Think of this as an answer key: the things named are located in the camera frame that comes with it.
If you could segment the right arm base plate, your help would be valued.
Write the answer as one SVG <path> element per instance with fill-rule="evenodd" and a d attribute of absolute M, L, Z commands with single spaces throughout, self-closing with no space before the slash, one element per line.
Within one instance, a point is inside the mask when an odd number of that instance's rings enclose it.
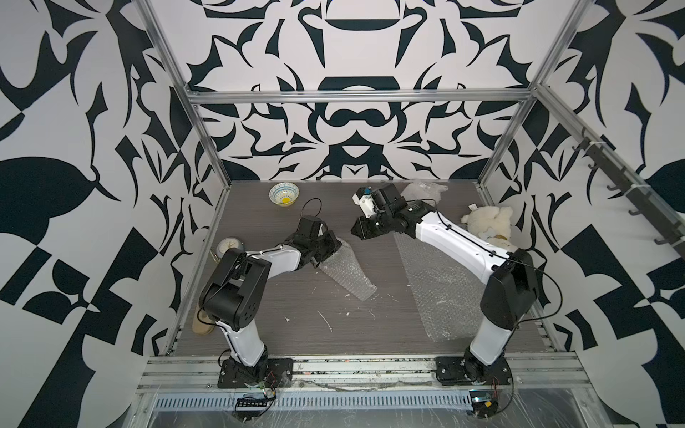
<path fill-rule="evenodd" d="M 504 353 L 492 365 L 485 365 L 469 351 L 461 357 L 435 358 L 435 377 L 443 386 L 510 385 L 511 375 Z"/>

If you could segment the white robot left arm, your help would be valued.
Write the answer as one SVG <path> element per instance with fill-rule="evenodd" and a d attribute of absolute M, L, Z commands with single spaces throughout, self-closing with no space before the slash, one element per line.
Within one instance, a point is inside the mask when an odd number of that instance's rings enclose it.
<path fill-rule="evenodd" d="M 230 248 L 219 259 L 199 298 L 199 309 L 224 333 L 231 358 L 241 367 L 266 367 L 267 347 L 255 317 L 267 282 L 311 264 L 317 267 L 342 248 L 342 242 L 322 219 L 300 218 L 292 235 L 261 251 Z"/>

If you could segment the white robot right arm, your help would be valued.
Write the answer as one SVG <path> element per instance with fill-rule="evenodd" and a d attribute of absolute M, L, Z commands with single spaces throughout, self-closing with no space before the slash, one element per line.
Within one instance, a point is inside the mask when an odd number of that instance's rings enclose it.
<path fill-rule="evenodd" d="M 449 220 L 438 208 L 446 190 L 426 182 L 361 187 L 352 200 L 362 214 L 351 233 L 361 240 L 391 235 L 429 338 L 466 337 L 470 362 L 491 367 L 537 301 L 539 282 L 526 251 Z"/>

